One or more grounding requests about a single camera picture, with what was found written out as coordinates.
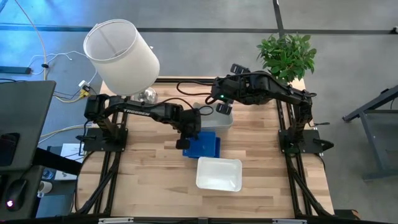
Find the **gray floor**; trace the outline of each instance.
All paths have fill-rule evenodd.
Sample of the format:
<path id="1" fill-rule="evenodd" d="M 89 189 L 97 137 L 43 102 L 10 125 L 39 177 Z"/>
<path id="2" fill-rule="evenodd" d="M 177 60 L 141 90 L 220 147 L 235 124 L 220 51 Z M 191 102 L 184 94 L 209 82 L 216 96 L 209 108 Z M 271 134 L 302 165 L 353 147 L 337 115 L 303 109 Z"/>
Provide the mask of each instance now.
<path id="1" fill-rule="evenodd" d="M 275 29 L 271 0 L 20 0 L 36 24 L 93 26 L 108 19 L 128 19 L 138 27 L 222 27 Z M 279 0 L 286 29 L 388 30 L 398 25 L 396 0 Z M 27 23 L 9 1 L 0 22 Z M 39 40 L 30 31 L 0 31 L 0 65 L 26 66 L 35 54 L 42 54 Z M 85 33 L 42 32 L 48 53 L 83 51 Z M 161 63 L 160 75 L 225 75 L 232 63 L 252 70 L 256 45 L 269 34 L 176 34 L 143 33 Z M 335 143 L 325 153 L 326 174 L 335 208 L 357 209 L 365 220 L 398 222 L 398 179 L 363 182 L 361 176 L 375 171 L 373 154 L 359 120 L 346 124 L 343 115 L 361 106 L 380 91 L 398 84 L 396 62 L 398 37 L 391 35 L 313 35 L 318 49 L 314 75 L 305 78 L 307 89 L 318 93 L 314 99 L 315 121 L 331 123 L 319 130 Z M 57 90 L 77 91 L 77 84 L 89 80 L 94 68 L 79 55 L 72 61 L 59 56 L 51 63 L 50 79 Z M 41 61 L 34 63 L 38 70 Z M 41 80 L 42 76 L 0 74 L 0 78 Z M 99 89 L 101 80 L 93 84 Z M 43 133 L 84 122 L 84 101 L 63 104 L 53 100 Z M 77 142 L 82 130 L 69 131 L 45 141 L 41 147 Z M 65 204 L 40 204 L 39 215 L 60 215 Z"/>

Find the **small bottle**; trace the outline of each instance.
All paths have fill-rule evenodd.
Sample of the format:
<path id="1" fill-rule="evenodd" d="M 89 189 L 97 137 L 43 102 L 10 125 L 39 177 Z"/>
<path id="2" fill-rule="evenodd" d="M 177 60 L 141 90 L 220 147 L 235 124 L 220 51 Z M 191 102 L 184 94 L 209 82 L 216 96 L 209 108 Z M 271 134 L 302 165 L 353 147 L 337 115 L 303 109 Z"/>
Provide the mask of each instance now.
<path id="1" fill-rule="evenodd" d="M 42 179 L 43 180 L 51 180 L 51 178 L 54 176 L 54 172 L 48 168 L 45 168 L 43 171 Z"/>

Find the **blue box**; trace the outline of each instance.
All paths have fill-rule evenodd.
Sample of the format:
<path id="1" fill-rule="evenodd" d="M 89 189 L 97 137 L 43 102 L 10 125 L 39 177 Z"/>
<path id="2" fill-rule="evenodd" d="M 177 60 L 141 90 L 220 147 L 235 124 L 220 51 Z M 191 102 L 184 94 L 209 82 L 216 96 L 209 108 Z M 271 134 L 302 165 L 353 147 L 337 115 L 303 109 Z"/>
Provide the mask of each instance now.
<path id="1" fill-rule="evenodd" d="M 198 139 L 190 138 L 189 149 L 182 151 L 183 156 L 198 159 L 199 157 L 220 158 L 221 139 L 216 137 L 215 132 L 200 132 Z"/>

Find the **white lampshade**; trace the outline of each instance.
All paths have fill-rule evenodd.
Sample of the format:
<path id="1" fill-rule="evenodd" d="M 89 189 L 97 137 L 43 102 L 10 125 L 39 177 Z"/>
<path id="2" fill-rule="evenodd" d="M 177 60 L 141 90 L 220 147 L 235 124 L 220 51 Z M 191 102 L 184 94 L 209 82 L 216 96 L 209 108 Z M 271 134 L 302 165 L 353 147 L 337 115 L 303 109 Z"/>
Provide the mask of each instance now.
<path id="1" fill-rule="evenodd" d="M 159 60 L 129 21 L 97 24 L 87 34 L 83 48 L 105 84 L 118 95 L 140 93 L 159 75 Z"/>

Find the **potted plant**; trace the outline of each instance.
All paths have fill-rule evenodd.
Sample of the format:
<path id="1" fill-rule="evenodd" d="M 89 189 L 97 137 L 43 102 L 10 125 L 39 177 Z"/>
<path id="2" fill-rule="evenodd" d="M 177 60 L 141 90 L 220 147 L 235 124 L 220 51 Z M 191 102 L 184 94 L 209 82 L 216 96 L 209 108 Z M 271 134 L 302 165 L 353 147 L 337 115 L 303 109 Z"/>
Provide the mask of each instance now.
<path id="1" fill-rule="evenodd" d="M 262 58 L 263 69 L 268 69 L 273 77 L 281 83 L 289 83 L 295 78 L 301 80 L 306 70 L 314 72 L 313 58 L 316 49 L 310 49 L 311 36 L 284 35 L 277 40 L 272 35 L 263 39 L 257 46 Z"/>

